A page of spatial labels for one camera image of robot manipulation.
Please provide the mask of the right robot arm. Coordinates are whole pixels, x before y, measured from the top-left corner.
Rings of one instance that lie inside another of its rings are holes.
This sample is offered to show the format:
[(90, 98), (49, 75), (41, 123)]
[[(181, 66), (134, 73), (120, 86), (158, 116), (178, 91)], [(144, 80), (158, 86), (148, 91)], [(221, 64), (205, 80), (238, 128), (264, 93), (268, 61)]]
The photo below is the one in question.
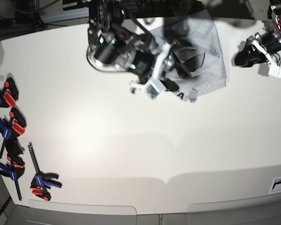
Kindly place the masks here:
[(188, 80), (195, 75), (182, 59), (182, 43), (149, 31), (117, 0), (90, 0), (88, 32), (88, 63), (100, 72), (128, 72), (137, 76), (129, 84), (151, 98), (176, 92), (179, 86), (170, 78)]

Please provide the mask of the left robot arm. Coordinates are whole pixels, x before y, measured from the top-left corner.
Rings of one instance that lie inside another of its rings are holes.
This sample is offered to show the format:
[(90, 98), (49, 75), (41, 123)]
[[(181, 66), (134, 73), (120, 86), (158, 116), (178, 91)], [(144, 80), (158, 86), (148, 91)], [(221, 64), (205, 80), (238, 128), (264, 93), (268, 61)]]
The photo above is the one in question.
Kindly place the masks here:
[(236, 66), (249, 68), (255, 64), (281, 65), (281, 0), (269, 1), (267, 17), (271, 23), (265, 33), (247, 38), (244, 48), (234, 59)]

